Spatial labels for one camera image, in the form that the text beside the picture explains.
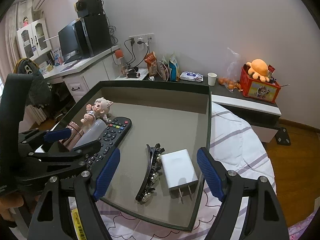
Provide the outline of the person's left hand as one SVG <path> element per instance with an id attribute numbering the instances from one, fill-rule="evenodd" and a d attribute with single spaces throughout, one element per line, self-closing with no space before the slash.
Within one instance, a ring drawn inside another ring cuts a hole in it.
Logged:
<path id="1" fill-rule="evenodd" d="M 0 198 L 0 212 L 1 217 L 6 221 L 14 222 L 15 219 L 12 216 L 10 209 L 21 207 L 24 204 L 23 197 L 17 193 L 7 194 Z"/>

